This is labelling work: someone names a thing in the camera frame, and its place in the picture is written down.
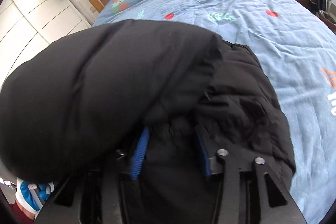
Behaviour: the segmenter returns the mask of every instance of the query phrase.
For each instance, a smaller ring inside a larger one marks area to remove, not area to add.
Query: blue glove
[[[32,214],[37,214],[40,210],[39,205],[34,200],[30,189],[37,189],[36,184],[29,184],[28,182],[21,180],[19,178],[16,179],[16,200],[25,208],[28,212]],[[46,200],[51,192],[54,190],[53,183],[49,184],[39,184],[39,199]]]

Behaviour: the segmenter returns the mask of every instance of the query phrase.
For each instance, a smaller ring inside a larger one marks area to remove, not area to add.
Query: black puffer jacket
[[[256,56],[182,23],[125,20],[61,38],[8,77],[0,120],[2,160],[31,182],[57,180],[150,126],[140,185],[153,223],[211,218],[218,185],[202,176],[196,126],[233,153],[268,155],[288,188],[295,171],[286,117]]]

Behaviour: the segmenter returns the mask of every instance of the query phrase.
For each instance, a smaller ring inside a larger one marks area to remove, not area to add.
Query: white wardrobe
[[[89,27],[69,0],[3,0],[0,5],[0,87],[14,69],[50,43]]]

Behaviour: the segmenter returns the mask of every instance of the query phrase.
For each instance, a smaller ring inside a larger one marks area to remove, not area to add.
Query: metal bolt
[[[217,154],[220,155],[220,156],[227,156],[227,155],[229,155],[229,151],[227,151],[225,149],[218,149]]]
[[[126,154],[126,153],[125,153],[123,150],[121,150],[121,149],[116,150],[116,152],[117,152],[118,157],[121,157],[121,156],[123,156],[123,155]]]
[[[254,159],[256,164],[264,164],[266,160],[264,158],[258,157]]]

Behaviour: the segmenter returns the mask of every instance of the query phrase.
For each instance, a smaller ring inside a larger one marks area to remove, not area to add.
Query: blue duvet cover
[[[185,22],[257,55],[288,118],[297,172],[291,194],[308,224],[336,198],[336,36],[295,0],[111,0],[95,25]]]

